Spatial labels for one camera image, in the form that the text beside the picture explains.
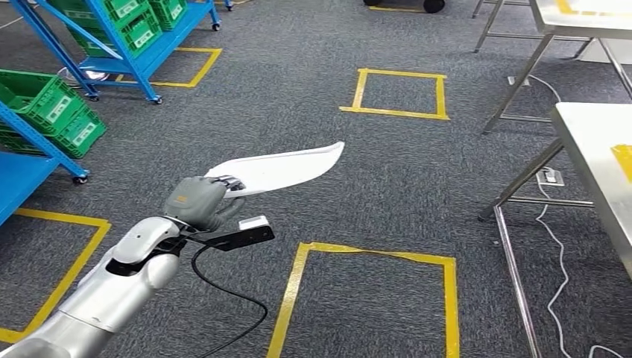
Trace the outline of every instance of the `table top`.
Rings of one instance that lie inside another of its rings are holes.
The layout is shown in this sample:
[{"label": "table top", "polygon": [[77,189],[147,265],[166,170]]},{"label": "table top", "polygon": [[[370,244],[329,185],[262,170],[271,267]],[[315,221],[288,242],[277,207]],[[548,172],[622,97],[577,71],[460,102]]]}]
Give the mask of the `table top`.
[{"label": "table top", "polygon": [[632,277],[632,104],[558,103],[552,121]]},{"label": "table top", "polygon": [[631,0],[529,0],[543,34],[632,40]]}]

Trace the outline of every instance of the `yellow tape square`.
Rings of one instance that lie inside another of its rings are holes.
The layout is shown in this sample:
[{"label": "yellow tape square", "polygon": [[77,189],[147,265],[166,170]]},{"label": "yellow tape square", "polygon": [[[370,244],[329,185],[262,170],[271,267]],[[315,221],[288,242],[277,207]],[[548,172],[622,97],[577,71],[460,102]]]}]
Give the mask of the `yellow tape square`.
[{"label": "yellow tape square", "polygon": [[[360,75],[358,76],[358,85],[355,88],[355,96],[351,107],[340,107],[340,110],[344,112],[353,113],[367,113],[367,114],[386,114],[389,116],[404,116],[424,119],[439,119],[443,121],[449,121],[446,114],[446,95],[443,80],[447,78],[445,75],[439,75],[435,73],[421,73],[421,72],[404,72],[404,71],[387,71],[383,69],[358,69]],[[435,80],[435,96],[437,99],[437,112],[436,113],[421,113],[421,112],[409,112],[405,110],[383,110],[379,108],[365,108],[362,107],[362,98],[364,97],[364,88],[367,85],[367,78],[369,74],[373,75],[391,75],[391,76],[404,76],[415,78],[434,78]]]},{"label": "yellow tape square", "polygon": [[[221,48],[193,48],[193,47],[176,47],[176,51],[187,51],[187,52],[205,52],[210,54],[209,59],[206,60],[200,71],[193,76],[193,79],[190,82],[150,82],[154,86],[170,86],[170,87],[185,87],[185,88],[193,88],[196,87],[202,78],[206,75],[206,73],[211,69],[219,55],[221,54]],[[135,84],[135,81],[123,81],[123,75],[118,75],[116,77],[116,82],[122,82],[124,84]]]},{"label": "yellow tape square", "polygon": [[456,259],[454,257],[442,257],[428,254],[416,254],[413,252],[397,251],[373,251],[361,248],[352,248],[345,245],[325,244],[322,242],[312,242],[309,244],[300,243],[298,245],[294,264],[285,288],[283,302],[279,308],[279,315],[276,318],[270,347],[266,358],[280,358],[285,342],[285,335],[288,332],[294,302],[297,300],[300,281],[303,278],[303,270],[307,264],[307,256],[310,251],[331,252],[331,253],[358,253],[367,252],[386,256],[398,257],[415,261],[418,263],[429,263],[443,266],[443,297],[446,308],[446,356],[447,358],[458,358],[459,355],[459,332],[458,332],[458,303],[456,286]]},{"label": "yellow tape square", "polygon": [[97,227],[96,232],[90,238],[90,241],[85,248],[81,251],[77,259],[72,263],[72,266],[68,269],[66,274],[62,277],[57,286],[53,289],[53,292],[48,296],[46,302],[40,307],[39,311],[35,314],[31,322],[29,322],[26,328],[19,332],[16,330],[9,330],[7,328],[0,327],[0,341],[6,343],[15,343],[20,339],[27,336],[29,333],[37,329],[53,312],[53,309],[57,306],[63,295],[68,291],[72,282],[77,278],[81,269],[86,265],[88,259],[95,252],[95,249],[101,243],[107,231],[110,229],[111,224],[104,219],[90,218],[87,216],[76,216],[70,214],[53,213],[50,211],[32,210],[19,208],[14,213],[15,215],[27,216],[29,218],[53,220],[56,222],[68,222],[70,224],[80,224],[87,226]]}]

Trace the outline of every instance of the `yellow tape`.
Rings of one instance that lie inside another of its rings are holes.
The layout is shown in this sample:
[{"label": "yellow tape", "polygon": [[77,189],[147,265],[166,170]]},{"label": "yellow tape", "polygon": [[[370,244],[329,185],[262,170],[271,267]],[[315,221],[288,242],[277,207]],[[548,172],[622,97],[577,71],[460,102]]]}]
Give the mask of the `yellow tape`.
[{"label": "yellow tape", "polygon": [[625,176],[628,177],[628,181],[632,183],[632,145],[619,144],[615,145],[610,150],[619,162]]},{"label": "yellow tape", "polygon": [[443,78],[437,78],[435,84],[434,96],[437,98],[437,116],[439,119],[449,119],[446,114],[446,93],[444,91]]},{"label": "yellow tape", "polygon": [[303,278],[303,269],[307,263],[309,249],[310,244],[303,244],[301,242],[298,245],[296,258],[294,258],[292,272],[290,273],[290,278],[288,279],[288,286],[285,288],[283,302],[281,303],[281,308],[279,308],[279,315],[276,318],[276,324],[274,325],[274,332],[272,333],[270,348],[268,349],[266,358],[277,358],[281,356],[283,342],[285,341],[285,335],[288,332],[290,318],[292,317],[292,310],[294,309],[294,302],[298,296],[300,280]]},{"label": "yellow tape", "polygon": [[425,13],[424,10],[420,9],[407,9],[404,7],[379,7],[379,6],[369,6],[370,10],[381,10],[381,11],[398,11],[400,13]]},{"label": "yellow tape", "polygon": [[92,256],[95,249],[101,243],[101,240],[105,237],[105,234],[110,229],[111,224],[104,219],[90,218],[88,216],[77,216],[63,213],[53,213],[50,211],[32,210],[19,208],[15,212],[16,215],[27,216],[29,218],[54,220],[56,222],[68,222],[71,224],[81,224],[88,226],[96,226],[98,229],[90,238],[90,241],[85,248],[81,251],[77,259],[72,263],[72,266],[63,276],[61,281],[55,286],[51,295],[48,296],[46,302],[37,311],[31,322],[28,323],[26,328],[22,331],[9,330],[7,328],[0,328],[0,341],[7,343],[15,343],[20,339],[27,336],[29,333],[37,329],[53,312],[63,295],[68,291],[72,282],[77,278],[81,269],[86,265],[88,259]]},{"label": "yellow tape", "polygon": [[385,114],[388,116],[402,116],[424,119],[439,119],[442,121],[449,121],[450,118],[442,116],[436,113],[420,113],[420,112],[408,112],[405,110],[381,110],[378,108],[353,108],[353,107],[339,107],[343,112],[354,113],[366,113],[366,114]]},{"label": "yellow tape", "polygon": [[632,13],[599,13],[597,11],[579,11],[573,10],[568,0],[555,0],[560,13],[565,15],[583,15],[583,16],[632,16]]},{"label": "yellow tape", "polygon": [[[209,59],[206,60],[202,68],[197,71],[193,79],[190,82],[150,82],[154,86],[169,86],[169,87],[184,87],[184,88],[193,88],[196,87],[202,78],[208,73],[211,67],[215,64],[215,61],[218,59],[219,55],[222,52],[221,48],[195,48],[195,47],[177,47],[176,51],[186,51],[186,52],[204,52],[211,54]],[[115,79],[116,82],[121,82],[123,84],[136,84],[136,81],[123,81],[123,75],[118,75]]]},{"label": "yellow tape", "polygon": [[351,107],[360,108],[362,103],[362,97],[364,96],[364,87],[367,85],[368,69],[359,69],[360,75],[358,76],[358,85],[355,87],[355,96],[353,97],[353,103]]},{"label": "yellow tape", "polygon": [[[389,116],[404,116],[413,118],[424,119],[439,119],[449,121],[450,118],[446,113],[446,96],[444,91],[443,79],[447,78],[445,75],[439,75],[435,73],[422,73],[422,72],[404,72],[404,71],[390,71],[385,69],[358,69],[360,75],[358,76],[358,84],[355,87],[355,95],[353,96],[353,103],[351,107],[339,107],[344,112],[353,113],[366,113],[366,114],[385,114]],[[437,97],[437,112],[436,113],[421,113],[410,112],[406,110],[384,110],[379,108],[365,108],[362,107],[362,99],[364,97],[364,88],[367,85],[367,78],[369,74],[373,75],[393,75],[404,76],[414,78],[434,78],[436,80],[435,92]]]},{"label": "yellow tape", "polygon": [[292,272],[288,279],[288,285],[285,288],[283,302],[279,309],[279,316],[274,325],[274,332],[270,341],[270,347],[266,358],[280,358],[285,342],[285,335],[288,332],[288,326],[294,309],[294,303],[298,296],[300,281],[303,276],[303,270],[307,264],[309,252],[332,252],[332,253],[358,253],[368,252],[373,254],[383,254],[392,257],[399,257],[412,260],[418,263],[430,263],[443,266],[443,290],[446,311],[446,356],[448,358],[459,357],[459,331],[458,331],[458,302],[457,302],[457,283],[456,283],[456,259],[453,257],[442,257],[428,254],[417,254],[404,251],[374,251],[364,250],[361,248],[353,248],[346,245],[326,244],[322,242],[312,242],[310,244],[300,243],[297,249]]},{"label": "yellow tape", "polygon": [[367,73],[374,75],[393,75],[404,77],[421,77],[421,78],[448,78],[446,75],[439,75],[437,73],[423,73],[423,72],[407,72],[407,71],[390,71],[387,69],[363,69]]}]

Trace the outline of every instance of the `black bracket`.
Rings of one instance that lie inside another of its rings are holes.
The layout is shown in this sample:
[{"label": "black bracket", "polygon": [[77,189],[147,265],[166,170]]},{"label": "black bracket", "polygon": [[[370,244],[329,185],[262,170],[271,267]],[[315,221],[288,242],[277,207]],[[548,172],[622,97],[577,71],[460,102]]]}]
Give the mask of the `black bracket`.
[{"label": "black bracket", "polygon": [[221,236],[212,237],[210,239],[189,239],[199,242],[200,244],[212,246],[222,251],[231,251],[236,248],[243,248],[274,239],[274,232],[269,225],[253,227],[247,230],[235,231]]}]

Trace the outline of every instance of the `electrical cord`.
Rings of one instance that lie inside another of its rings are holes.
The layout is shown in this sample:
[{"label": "electrical cord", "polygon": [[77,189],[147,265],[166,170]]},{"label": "electrical cord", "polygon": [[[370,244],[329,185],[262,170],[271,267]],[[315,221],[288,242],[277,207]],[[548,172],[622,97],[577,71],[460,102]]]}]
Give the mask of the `electrical cord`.
[{"label": "electrical cord", "polygon": [[193,257],[191,258],[191,267],[193,268],[193,272],[195,272],[195,274],[204,282],[208,283],[210,286],[215,287],[216,289],[219,289],[220,291],[226,292],[229,295],[233,295],[233,296],[237,296],[239,298],[245,299],[246,301],[250,301],[254,304],[256,304],[257,306],[261,307],[263,309],[263,314],[261,316],[261,318],[259,318],[259,320],[257,322],[255,322],[254,324],[252,324],[250,327],[248,327],[246,330],[244,330],[242,333],[240,333],[239,335],[235,336],[234,338],[232,338],[231,340],[211,349],[210,351],[207,351],[206,353],[198,356],[197,358],[207,358],[210,357],[212,354],[215,354],[217,352],[219,352],[220,350],[228,347],[229,345],[231,345],[232,343],[237,342],[238,340],[240,340],[241,338],[244,338],[248,333],[252,332],[255,328],[257,328],[264,320],[265,318],[268,316],[268,307],[265,306],[265,304],[263,304],[261,301],[258,301],[254,298],[248,297],[246,295],[242,295],[240,293],[231,291],[229,289],[225,289],[224,287],[220,287],[217,283],[212,282],[211,280],[209,280],[209,278],[207,278],[206,276],[204,276],[204,274],[202,274],[202,272],[200,272],[200,269],[198,268],[198,257],[200,257],[201,254],[203,254],[206,250],[210,249],[212,246],[210,245],[205,245],[204,247],[200,248],[199,250],[197,250],[197,252],[195,252],[195,254],[193,255]]},{"label": "electrical cord", "polygon": [[[544,169],[547,170],[547,171],[551,171],[552,170],[551,168],[546,167],[546,166],[544,167]],[[540,190],[540,192],[547,199],[551,198],[551,196],[549,196],[549,194],[547,194],[544,191],[544,188],[542,188],[542,184],[541,183],[538,183],[537,187]],[[555,303],[555,301],[557,301],[557,298],[560,297],[560,294],[562,293],[562,291],[564,290],[564,288],[568,284],[568,282],[569,282],[569,274],[566,271],[566,267],[564,267],[564,244],[559,239],[557,239],[557,237],[555,236],[555,234],[553,233],[551,228],[542,220],[542,218],[546,214],[546,211],[547,211],[548,208],[549,208],[549,205],[545,204],[544,208],[542,209],[542,212],[535,219],[535,221],[539,222],[546,229],[546,231],[549,233],[551,238],[557,243],[557,245],[560,246],[560,256],[559,256],[559,258],[560,258],[560,268],[562,270],[562,274],[564,275],[564,282],[562,282],[562,284],[557,288],[557,291],[556,291],[555,295],[553,296],[553,298],[551,298],[551,300],[549,301],[549,304],[546,305],[546,309],[549,311],[549,313],[551,313],[551,317],[553,317],[553,319],[555,320],[555,325],[557,326],[557,333],[558,333],[558,336],[560,338],[560,351],[565,356],[565,358],[572,358],[570,356],[570,354],[568,354],[568,352],[566,352],[566,349],[564,347],[564,332],[563,332],[563,329],[562,329],[562,324],[560,323],[560,319],[557,317],[557,315],[555,315],[555,312],[553,311],[553,308],[552,308],[553,304]],[[589,352],[588,358],[593,358],[593,355],[595,354],[595,350],[597,348],[600,348],[600,349],[602,349],[602,350],[604,350],[606,352],[610,352],[611,354],[617,356],[618,358],[623,358],[623,356],[621,354],[618,354],[615,351],[613,351],[613,350],[611,350],[611,349],[609,349],[607,347],[604,347],[603,345],[593,345],[590,348],[590,352]]]}]

